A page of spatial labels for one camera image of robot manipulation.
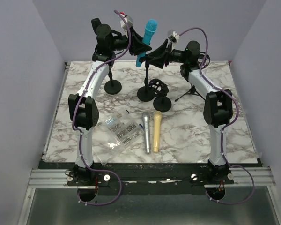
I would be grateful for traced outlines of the cream microphone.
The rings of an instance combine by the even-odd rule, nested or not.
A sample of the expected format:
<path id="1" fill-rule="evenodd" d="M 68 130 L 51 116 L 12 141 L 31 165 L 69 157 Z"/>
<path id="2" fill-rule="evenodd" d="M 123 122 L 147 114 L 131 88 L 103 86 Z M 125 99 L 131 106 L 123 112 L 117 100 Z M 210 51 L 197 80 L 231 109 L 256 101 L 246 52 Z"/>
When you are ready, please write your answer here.
<path id="1" fill-rule="evenodd" d="M 160 111 L 156 111 L 154 114 L 153 152 L 159 151 L 161 120 L 162 120 L 162 113 Z"/>

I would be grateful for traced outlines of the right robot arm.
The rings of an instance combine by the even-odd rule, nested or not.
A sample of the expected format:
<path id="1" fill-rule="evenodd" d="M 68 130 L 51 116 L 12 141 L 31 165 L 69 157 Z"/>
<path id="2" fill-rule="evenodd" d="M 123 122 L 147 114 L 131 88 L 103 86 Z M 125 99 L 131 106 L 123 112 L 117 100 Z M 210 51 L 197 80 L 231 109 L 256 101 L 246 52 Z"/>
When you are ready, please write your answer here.
<path id="1" fill-rule="evenodd" d="M 167 40 L 145 56 L 145 61 L 162 69 L 170 62 L 181 63 L 181 76 L 193 85 L 205 99 L 203 117 L 210 129 L 211 151 L 208 164 L 212 169 L 207 170 L 206 178 L 210 183 L 218 183 L 223 178 L 221 170 L 228 168 L 225 160 L 226 131 L 224 126 L 230 123 L 232 118 L 232 100 L 227 94 L 221 92 L 209 78 L 200 73 L 199 58 L 202 52 L 197 41 L 190 41 L 186 48 L 175 50 Z"/>

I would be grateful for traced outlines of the black microphone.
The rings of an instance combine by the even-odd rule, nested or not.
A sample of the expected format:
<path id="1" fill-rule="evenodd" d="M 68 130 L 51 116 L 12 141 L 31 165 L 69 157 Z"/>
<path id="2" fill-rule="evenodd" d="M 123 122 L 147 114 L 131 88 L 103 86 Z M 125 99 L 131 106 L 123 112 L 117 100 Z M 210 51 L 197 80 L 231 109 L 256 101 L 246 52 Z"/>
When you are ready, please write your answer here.
<path id="1" fill-rule="evenodd" d="M 92 19 L 91 25 L 92 25 L 93 31 L 96 35 L 102 34 L 103 27 L 102 27 L 102 23 L 99 18 Z"/>

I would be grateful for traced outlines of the black shock-mount mic stand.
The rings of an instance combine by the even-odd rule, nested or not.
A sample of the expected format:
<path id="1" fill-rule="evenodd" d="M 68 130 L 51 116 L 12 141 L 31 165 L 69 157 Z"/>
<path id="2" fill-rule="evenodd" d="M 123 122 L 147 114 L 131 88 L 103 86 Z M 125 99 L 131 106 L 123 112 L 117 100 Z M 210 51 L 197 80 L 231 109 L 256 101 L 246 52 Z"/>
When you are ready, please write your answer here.
<path id="1" fill-rule="evenodd" d="M 167 97 L 169 93 L 168 86 L 159 79 L 152 79 L 149 82 L 149 87 L 154 92 L 155 100 L 153 106 L 157 111 L 167 112 L 171 109 L 171 100 Z"/>

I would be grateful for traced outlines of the black round-base mic stand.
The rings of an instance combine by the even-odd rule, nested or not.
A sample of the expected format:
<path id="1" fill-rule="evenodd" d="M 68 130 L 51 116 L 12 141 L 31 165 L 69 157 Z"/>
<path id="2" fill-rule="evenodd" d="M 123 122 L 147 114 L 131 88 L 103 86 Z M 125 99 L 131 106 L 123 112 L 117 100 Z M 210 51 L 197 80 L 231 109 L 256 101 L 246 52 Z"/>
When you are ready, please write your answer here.
<path id="1" fill-rule="evenodd" d="M 106 84 L 104 85 L 104 90 L 107 94 L 116 95 L 120 93 L 120 91 L 122 90 L 122 85 L 118 80 L 113 79 L 113 74 L 111 71 L 112 66 L 108 64 L 108 67 L 109 67 L 109 72 L 108 72 L 109 81 L 107 81 Z"/>

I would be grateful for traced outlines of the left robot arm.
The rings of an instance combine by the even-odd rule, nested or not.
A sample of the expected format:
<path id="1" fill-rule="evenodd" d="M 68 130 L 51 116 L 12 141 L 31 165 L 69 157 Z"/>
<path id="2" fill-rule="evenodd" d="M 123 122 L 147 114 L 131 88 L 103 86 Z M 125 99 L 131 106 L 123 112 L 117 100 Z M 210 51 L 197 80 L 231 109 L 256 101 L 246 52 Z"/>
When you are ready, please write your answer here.
<path id="1" fill-rule="evenodd" d="M 91 71 L 76 94 L 68 96 L 68 107 L 73 130 L 77 133 L 77 158 L 71 172 L 75 181 L 90 185 L 95 178 L 95 170 L 91 167 L 94 160 L 92 154 L 92 133 L 99 120 L 99 110 L 95 98 L 106 76 L 109 81 L 105 84 L 108 94 L 117 94 L 121 91 L 121 83 L 112 78 L 111 68 L 118 59 L 115 51 L 123 50 L 134 56 L 144 56 L 151 50 L 150 42 L 153 32 L 145 26 L 143 36 L 140 36 L 133 26 L 122 25 L 126 35 L 101 23 L 98 18 L 92 20 L 92 28 L 96 34 L 97 44 L 92 55 L 93 66 Z"/>

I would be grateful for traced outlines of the blue microphone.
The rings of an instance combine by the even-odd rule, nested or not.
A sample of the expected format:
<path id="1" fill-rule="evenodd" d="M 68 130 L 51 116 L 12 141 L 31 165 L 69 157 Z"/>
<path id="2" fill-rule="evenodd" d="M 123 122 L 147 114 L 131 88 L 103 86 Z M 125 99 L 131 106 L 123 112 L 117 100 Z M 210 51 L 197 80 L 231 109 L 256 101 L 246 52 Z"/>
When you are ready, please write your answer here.
<path id="1" fill-rule="evenodd" d="M 150 45 L 150 41 L 152 36 L 155 34 L 157 30 L 158 22 L 154 19 L 149 19 L 148 22 L 145 25 L 145 31 L 142 43 Z M 137 56 L 136 60 L 136 67 L 139 68 L 142 65 L 142 62 L 140 62 L 140 58 L 144 57 L 146 55 L 146 52 L 143 52 Z"/>

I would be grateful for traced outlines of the black round-base stand with clip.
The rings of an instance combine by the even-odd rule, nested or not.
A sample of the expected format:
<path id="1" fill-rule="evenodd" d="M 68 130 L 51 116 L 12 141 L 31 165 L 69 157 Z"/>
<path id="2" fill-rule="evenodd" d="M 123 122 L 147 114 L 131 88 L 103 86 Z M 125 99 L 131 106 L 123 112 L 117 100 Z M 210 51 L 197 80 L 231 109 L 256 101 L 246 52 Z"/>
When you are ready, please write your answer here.
<path id="1" fill-rule="evenodd" d="M 149 64 L 146 62 L 146 55 L 145 53 L 141 54 L 140 58 L 138 59 L 139 63 L 145 63 L 145 79 L 144 79 L 144 86 L 139 88 L 137 91 L 137 97 L 142 102 L 149 102 L 154 99 L 155 94 L 152 88 L 148 86 L 149 79 L 148 79 L 148 69 Z"/>

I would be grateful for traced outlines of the silver microphone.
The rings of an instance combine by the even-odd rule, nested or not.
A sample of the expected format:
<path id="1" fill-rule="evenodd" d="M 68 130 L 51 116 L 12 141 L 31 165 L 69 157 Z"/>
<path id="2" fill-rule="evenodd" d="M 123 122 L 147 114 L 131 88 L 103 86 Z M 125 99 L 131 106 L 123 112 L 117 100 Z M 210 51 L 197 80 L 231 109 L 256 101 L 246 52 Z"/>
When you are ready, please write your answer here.
<path id="1" fill-rule="evenodd" d="M 145 151 L 147 154 L 151 152 L 151 142 L 150 142 L 150 116 L 148 112 L 142 113 L 142 123 L 143 123 L 143 131 L 144 131 L 144 144 L 145 144 Z"/>

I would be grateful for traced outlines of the black tripod shock-mount stand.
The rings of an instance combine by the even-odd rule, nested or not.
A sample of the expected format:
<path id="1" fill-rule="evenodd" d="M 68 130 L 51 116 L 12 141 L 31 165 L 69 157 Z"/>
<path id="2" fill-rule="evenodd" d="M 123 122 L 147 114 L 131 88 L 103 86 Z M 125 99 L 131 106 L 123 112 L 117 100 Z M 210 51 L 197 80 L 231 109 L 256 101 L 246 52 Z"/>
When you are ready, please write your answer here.
<path id="1" fill-rule="evenodd" d="M 200 98 L 202 98 L 205 101 L 205 98 L 197 91 L 197 89 L 195 88 L 194 85 L 191 85 L 191 88 L 184 93 L 183 95 L 181 95 L 180 97 L 175 99 L 175 102 L 177 102 L 179 99 L 181 99 L 182 97 L 186 96 L 186 95 L 194 95 L 194 96 L 199 96 Z"/>

